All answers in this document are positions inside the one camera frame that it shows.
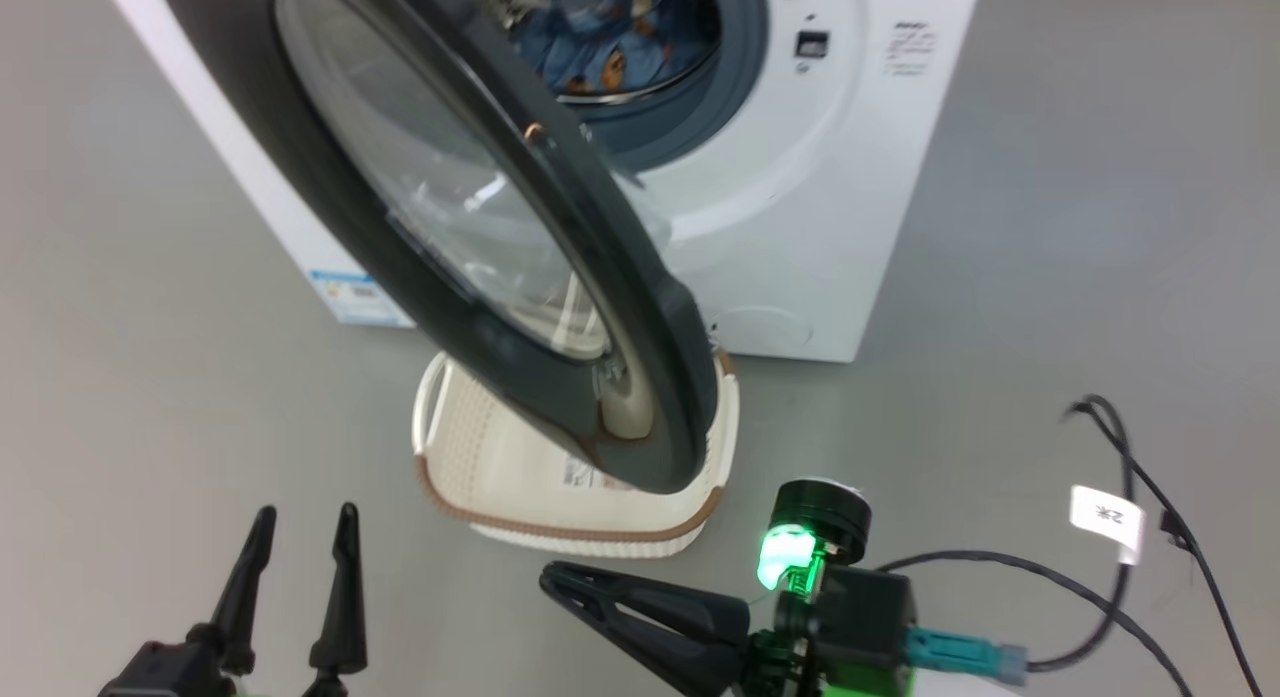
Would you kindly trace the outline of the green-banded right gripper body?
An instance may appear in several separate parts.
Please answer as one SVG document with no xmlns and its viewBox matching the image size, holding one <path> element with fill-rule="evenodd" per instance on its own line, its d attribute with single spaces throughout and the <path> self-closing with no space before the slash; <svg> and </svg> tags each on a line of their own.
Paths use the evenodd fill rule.
<svg viewBox="0 0 1280 697">
<path fill-rule="evenodd" d="M 776 597 L 772 627 L 753 634 L 740 682 L 742 696 L 788 696 L 812 685 L 809 623 L 826 552 L 814 529 L 767 529 L 756 560 L 756 581 Z"/>
</svg>

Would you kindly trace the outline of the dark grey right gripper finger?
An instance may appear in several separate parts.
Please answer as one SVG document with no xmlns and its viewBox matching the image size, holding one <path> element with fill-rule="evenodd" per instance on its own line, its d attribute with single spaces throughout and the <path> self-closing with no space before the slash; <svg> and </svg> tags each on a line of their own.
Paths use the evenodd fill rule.
<svg viewBox="0 0 1280 697">
<path fill-rule="evenodd" d="M 540 588 L 600 633 L 645 620 L 676 633 L 746 633 L 751 623 L 745 600 L 579 561 L 548 561 Z"/>
<path fill-rule="evenodd" d="M 676 633 L 649 620 L 594 632 L 682 696 L 721 696 L 745 669 L 749 632 Z"/>
</svg>

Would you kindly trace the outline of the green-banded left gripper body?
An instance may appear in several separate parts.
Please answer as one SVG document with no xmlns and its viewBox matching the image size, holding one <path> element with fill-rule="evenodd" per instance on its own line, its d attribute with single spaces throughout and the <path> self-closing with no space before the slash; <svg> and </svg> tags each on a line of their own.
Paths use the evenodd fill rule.
<svg viewBox="0 0 1280 697">
<path fill-rule="evenodd" d="M 340 675 L 317 673 L 310 682 L 292 685 L 268 684 L 252 677 L 236 677 L 236 696 L 349 696 Z"/>
</svg>

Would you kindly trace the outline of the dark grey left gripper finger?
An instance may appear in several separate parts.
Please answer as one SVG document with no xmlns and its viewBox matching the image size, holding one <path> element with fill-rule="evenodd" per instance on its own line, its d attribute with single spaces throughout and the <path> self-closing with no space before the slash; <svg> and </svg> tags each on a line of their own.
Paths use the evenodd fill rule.
<svg viewBox="0 0 1280 697">
<path fill-rule="evenodd" d="M 275 526 L 275 506 L 261 506 L 212 614 L 211 624 L 221 638 L 221 670 L 236 677 L 255 669 L 252 637 L 259 586 L 271 558 Z"/>
<path fill-rule="evenodd" d="M 360 514 L 352 503 L 340 506 L 332 556 L 334 579 L 323 629 L 308 656 L 319 680 L 339 680 L 369 666 Z"/>
</svg>

